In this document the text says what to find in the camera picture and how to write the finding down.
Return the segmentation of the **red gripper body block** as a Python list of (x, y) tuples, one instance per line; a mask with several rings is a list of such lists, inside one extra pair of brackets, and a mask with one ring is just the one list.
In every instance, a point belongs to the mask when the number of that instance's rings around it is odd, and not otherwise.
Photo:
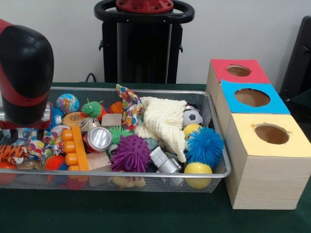
[(40, 120), (39, 122), (30, 124), (30, 125), (21, 125), (21, 124), (13, 123), (9, 120), (1, 120), (0, 128), (3, 130), (15, 130), (19, 128), (31, 128), (31, 129), (37, 129), (37, 130), (44, 130), (44, 129), (49, 128), (50, 124), (51, 124), (51, 119), (47, 121)]

